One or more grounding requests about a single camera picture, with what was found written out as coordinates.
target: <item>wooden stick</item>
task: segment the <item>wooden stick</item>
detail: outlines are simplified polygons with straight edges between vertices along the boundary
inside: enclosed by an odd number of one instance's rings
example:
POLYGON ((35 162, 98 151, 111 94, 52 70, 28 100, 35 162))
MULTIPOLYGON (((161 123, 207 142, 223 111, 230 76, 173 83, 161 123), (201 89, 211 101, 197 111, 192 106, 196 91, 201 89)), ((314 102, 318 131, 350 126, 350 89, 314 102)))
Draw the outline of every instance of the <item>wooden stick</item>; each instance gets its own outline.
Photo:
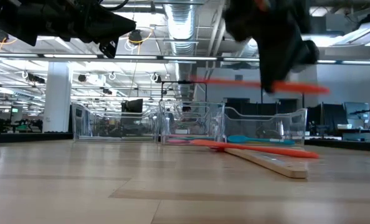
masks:
POLYGON ((239 156, 250 162, 254 162, 262 167, 275 171, 286 177, 295 179, 305 179, 308 177, 308 169, 305 166, 296 166, 295 164, 281 161, 280 159, 258 152, 251 152, 241 149, 225 148, 225 152, 239 156))

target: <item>orange silicone spatula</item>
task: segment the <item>orange silicone spatula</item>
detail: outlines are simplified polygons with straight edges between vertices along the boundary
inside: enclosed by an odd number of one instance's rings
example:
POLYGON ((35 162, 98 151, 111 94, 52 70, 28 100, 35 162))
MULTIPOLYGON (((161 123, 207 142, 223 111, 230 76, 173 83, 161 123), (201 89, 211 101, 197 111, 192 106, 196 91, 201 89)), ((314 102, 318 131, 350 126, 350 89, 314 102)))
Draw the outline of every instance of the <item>orange silicone spatula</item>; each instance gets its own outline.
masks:
MULTIPOLYGON (((223 79, 208 79, 208 80, 195 80, 199 83, 217 84, 217 85, 232 85, 232 86, 246 86, 260 88, 261 83, 258 81, 240 81, 240 80, 223 80, 223 79)), ((327 94, 329 89, 319 85, 312 85, 307 83, 295 82, 275 82, 273 84, 275 91, 286 91, 296 93, 310 93, 310 94, 327 94)))
POLYGON ((315 152, 301 151, 296 149, 287 149, 282 147, 263 147, 263 146, 245 146, 240 144, 230 144, 224 142, 215 142, 209 140, 193 140, 192 144, 198 146, 207 147, 223 147, 223 148, 233 148, 233 149, 246 149, 258 152, 267 152, 272 154, 292 156, 292 157, 302 157, 302 158, 319 158, 319 155, 315 152))

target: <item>computer monitor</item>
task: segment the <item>computer monitor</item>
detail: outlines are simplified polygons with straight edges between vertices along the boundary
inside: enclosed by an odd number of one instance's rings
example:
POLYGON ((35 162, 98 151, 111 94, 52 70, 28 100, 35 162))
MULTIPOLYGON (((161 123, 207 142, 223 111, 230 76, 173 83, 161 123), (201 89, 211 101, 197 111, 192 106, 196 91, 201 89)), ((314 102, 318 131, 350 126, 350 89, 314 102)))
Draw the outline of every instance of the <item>computer monitor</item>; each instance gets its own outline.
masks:
POLYGON ((124 101, 121 103, 121 111, 127 113, 142 113, 143 99, 124 101))
POLYGON ((369 112, 355 113, 357 111, 368 111, 369 103, 345 102, 344 108, 346 109, 347 112, 347 119, 369 120, 369 112))

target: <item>wooden table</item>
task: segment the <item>wooden table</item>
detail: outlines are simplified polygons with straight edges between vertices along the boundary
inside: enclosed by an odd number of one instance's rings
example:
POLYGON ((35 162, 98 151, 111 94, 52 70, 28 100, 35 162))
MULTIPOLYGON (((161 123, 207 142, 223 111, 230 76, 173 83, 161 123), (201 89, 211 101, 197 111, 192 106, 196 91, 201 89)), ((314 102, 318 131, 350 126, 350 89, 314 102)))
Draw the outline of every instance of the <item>wooden table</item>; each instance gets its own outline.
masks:
POLYGON ((370 152, 306 149, 289 179, 204 147, 2 144, 0 223, 370 223, 370 152))

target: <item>pipe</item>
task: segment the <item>pipe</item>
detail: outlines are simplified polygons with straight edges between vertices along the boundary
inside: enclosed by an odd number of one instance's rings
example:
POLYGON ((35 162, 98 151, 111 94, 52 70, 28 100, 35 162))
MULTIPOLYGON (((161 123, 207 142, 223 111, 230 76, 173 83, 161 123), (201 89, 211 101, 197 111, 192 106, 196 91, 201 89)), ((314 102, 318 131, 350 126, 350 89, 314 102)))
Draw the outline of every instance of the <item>pipe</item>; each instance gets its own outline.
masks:
MULTIPOLYGON (((195 35, 196 7, 193 5, 166 4, 164 9, 167 15, 168 32, 173 40, 191 40, 195 35)), ((175 56, 194 55, 194 42, 171 42, 171 49, 175 56)), ((191 76, 192 64, 176 63, 176 79, 179 81, 189 80, 191 76)), ((178 95, 187 98, 189 92, 187 87, 178 85, 178 95)))
POLYGON ((220 48, 222 38, 225 34, 225 22, 223 19, 220 19, 221 25, 220 25, 220 33, 218 34, 216 45, 214 46, 214 50, 212 52, 213 56, 216 56, 218 53, 218 49, 220 48))
POLYGON ((338 5, 344 5, 344 6, 355 6, 355 5, 365 5, 370 4, 370 0, 350 0, 350 1, 344 1, 344 0, 312 0, 310 3, 311 7, 329 7, 329 6, 338 6, 338 5))
POLYGON ((206 56, 210 56, 212 46, 214 45, 214 41, 216 40, 216 35, 217 35, 217 31, 218 31, 218 26, 219 26, 220 21, 221 21, 222 10, 224 9, 224 4, 225 4, 225 0, 221 0, 220 4, 218 5, 217 18, 216 18, 216 22, 214 23, 214 27, 212 29, 212 35, 210 37, 210 42, 209 42, 209 46, 207 48, 206 56))
MULTIPOLYGON (((0 53, 0 58, 7 60, 40 60, 50 62, 124 62, 138 60, 139 62, 162 63, 162 61, 178 62, 256 62, 258 58, 239 58, 239 57, 200 57, 200 56, 167 56, 167 55, 116 55, 115 58, 105 58, 102 55, 81 55, 77 54, 56 54, 62 57, 45 57, 44 54, 27 53, 0 53)), ((319 60, 318 65, 370 65, 370 60, 319 60)))
POLYGON ((150 4, 126 4, 121 9, 115 11, 116 13, 120 12, 134 12, 134 13, 152 13, 152 14, 163 14, 165 15, 165 11, 162 5, 155 5, 154 2, 150 4))
MULTIPOLYGON (((31 86, 31 85, 0 85, 0 88, 46 88, 47 85, 37 85, 37 86, 31 86)), ((150 88, 150 87, 141 87, 141 88, 130 88, 130 87, 106 87, 106 86, 72 86, 72 89, 74 90, 101 90, 101 89, 112 89, 112 90, 160 90, 160 88, 150 88)))

